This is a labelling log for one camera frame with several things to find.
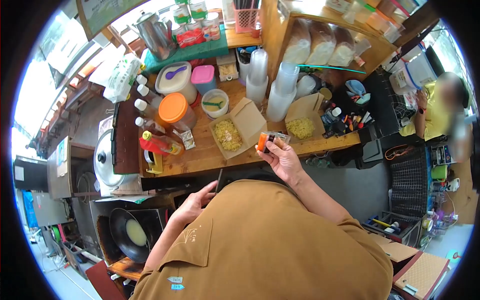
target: small orange container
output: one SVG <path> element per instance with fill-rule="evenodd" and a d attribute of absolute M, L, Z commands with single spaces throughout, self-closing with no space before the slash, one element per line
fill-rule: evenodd
<path fill-rule="evenodd" d="M 182 132 L 192 129 L 197 123 L 197 116 L 180 93 L 165 96 L 158 107 L 158 114 L 163 121 Z"/>

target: purple spoon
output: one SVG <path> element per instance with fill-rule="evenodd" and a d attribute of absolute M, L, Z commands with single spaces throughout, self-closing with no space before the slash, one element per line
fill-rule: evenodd
<path fill-rule="evenodd" d="M 171 71 L 171 72 L 167 72 L 167 74 L 165 74 L 165 78 L 167 78 L 168 80 L 172 79 L 178 72 L 180 71 L 184 71 L 187 69 L 187 66 L 183 66 L 181 68 L 178 68 L 176 71 Z"/>

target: stack of plastic cups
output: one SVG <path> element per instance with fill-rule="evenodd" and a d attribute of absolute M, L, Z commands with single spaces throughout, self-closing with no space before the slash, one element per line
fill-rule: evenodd
<path fill-rule="evenodd" d="M 282 62 L 276 79 L 270 88 L 267 117 L 273 122 L 280 122 L 287 115 L 288 108 L 297 94 L 297 79 L 300 67 L 291 62 Z"/>
<path fill-rule="evenodd" d="M 263 100 L 267 91 L 268 53 L 263 49 L 252 52 L 249 73 L 247 75 L 247 98 L 255 103 L 258 110 L 263 110 Z"/>
<path fill-rule="evenodd" d="M 315 79 L 311 76 L 303 76 L 297 83 L 297 94 L 295 95 L 294 101 L 310 95 L 317 85 Z"/>

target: green mat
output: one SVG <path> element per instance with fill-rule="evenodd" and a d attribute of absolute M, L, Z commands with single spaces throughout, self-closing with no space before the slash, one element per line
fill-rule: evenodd
<path fill-rule="evenodd" d="M 216 41 L 204 42 L 185 48 L 178 48 L 177 52 L 167 60 L 159 61 L 150 50 L 146 49 L 142 54 L 142 61 L 146 65 L 143 73 L 158 73 L 160 70 L 171 63 L 184 60 L 206 59 L 209 57 L 228 54 L 227 37 L 225 36 L 225 27 L 220 25 L 220 39 Z"/>

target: brown polo shirt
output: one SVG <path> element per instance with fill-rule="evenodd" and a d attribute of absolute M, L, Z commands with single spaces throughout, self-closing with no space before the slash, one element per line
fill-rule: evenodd
<path fill-rule="evenodd" d="M 351 216 L 334 224 L 280 184 L 239 180 L 144 271 L 130 299 L 385 300 L 392 276 Z"/>

